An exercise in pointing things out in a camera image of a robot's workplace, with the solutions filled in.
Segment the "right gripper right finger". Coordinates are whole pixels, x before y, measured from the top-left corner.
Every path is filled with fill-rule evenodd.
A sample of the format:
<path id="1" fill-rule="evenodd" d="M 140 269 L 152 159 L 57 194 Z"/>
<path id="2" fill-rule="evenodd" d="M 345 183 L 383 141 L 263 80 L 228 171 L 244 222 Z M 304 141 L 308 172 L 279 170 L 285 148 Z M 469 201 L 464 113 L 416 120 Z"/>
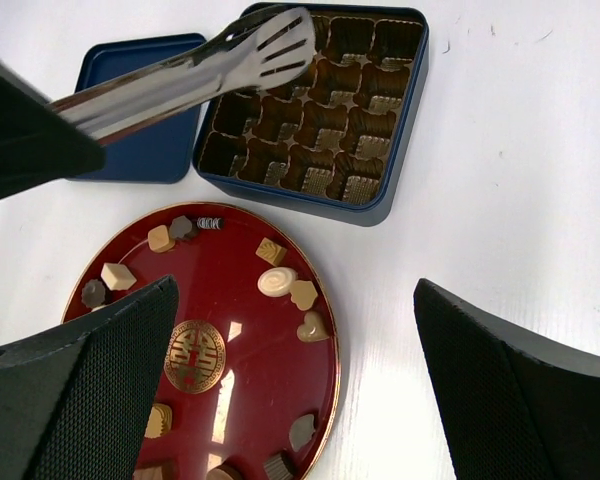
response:
<path id="1" fill-rule="evenodd" d="M 600 479 L 600 356 L 428 279 L 414 313 L 459 479 Z"/>

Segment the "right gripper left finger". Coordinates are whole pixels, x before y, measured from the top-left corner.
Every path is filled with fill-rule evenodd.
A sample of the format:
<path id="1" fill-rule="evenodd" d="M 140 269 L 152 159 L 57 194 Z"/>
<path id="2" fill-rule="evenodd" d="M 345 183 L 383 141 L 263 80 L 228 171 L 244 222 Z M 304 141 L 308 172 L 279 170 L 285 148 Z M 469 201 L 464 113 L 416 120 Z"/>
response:
<path id="1" fill-rule="evenodd" d="M 179 303 L 173 276 L 0 346 L 0 479 L 132 477 Z"/>

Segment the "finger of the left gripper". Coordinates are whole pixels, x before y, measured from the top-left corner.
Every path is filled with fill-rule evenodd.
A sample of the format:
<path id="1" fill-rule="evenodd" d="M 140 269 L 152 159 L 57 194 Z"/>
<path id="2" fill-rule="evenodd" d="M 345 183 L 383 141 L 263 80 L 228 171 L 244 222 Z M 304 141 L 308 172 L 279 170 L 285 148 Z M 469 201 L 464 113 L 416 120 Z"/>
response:
<path id="1" fill-rule="evenodd" d="M 0 200 L 104 164 L 103 147 L 0 62 Z"/>

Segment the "white rectangular chocolate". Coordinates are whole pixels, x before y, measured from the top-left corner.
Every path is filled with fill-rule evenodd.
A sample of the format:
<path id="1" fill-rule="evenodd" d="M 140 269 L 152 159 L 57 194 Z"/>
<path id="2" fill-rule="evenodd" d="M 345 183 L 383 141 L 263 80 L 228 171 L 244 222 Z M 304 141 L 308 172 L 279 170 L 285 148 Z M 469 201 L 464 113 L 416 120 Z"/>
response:
<path id="1" fill-rule="evenodd" d="M 111 291 L 129 290 L 137 282 L 131 270 L 119 263 L 104 263 L 101 279 Z"/>

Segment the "silver metal tongs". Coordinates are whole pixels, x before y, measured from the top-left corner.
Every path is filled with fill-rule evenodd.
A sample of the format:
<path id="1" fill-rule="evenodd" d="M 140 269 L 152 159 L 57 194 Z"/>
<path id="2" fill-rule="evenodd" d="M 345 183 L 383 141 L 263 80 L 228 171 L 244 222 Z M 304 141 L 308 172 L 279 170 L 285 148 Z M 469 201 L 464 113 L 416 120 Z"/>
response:
<path id="1" fill-rule="evenodd" d="M 272 5 L 228 25 L 202 46 L 52 103 L 102 145 L 223 94 L 270 90 L 309 67 L 316 33 L 301 6 Z"/>

